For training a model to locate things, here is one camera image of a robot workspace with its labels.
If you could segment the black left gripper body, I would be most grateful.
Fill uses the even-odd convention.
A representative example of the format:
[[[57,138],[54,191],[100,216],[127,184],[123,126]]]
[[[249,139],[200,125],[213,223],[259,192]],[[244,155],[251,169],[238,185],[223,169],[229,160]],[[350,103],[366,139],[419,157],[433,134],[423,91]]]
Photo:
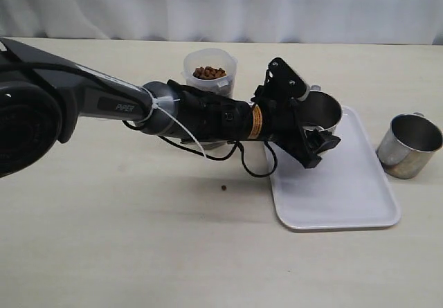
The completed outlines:
[[[251,101],[249,140],[272,141],[292,156],[311,155],[297,113],[298,101],[290,91],[259,86]]]

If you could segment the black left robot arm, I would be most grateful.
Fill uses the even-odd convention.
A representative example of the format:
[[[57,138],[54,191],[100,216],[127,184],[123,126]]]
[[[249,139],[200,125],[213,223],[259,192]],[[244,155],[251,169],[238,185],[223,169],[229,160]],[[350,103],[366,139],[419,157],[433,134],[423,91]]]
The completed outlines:
[[[261,141],[304,168],[316,167],[340,138],[340,104],[308,86],[281,58],[249,102],[169,80],[136,86],[13,39],[1,39],[1,175],[40,160],[72,137],[81,117],[119,120],[203,156],[204,143]]]

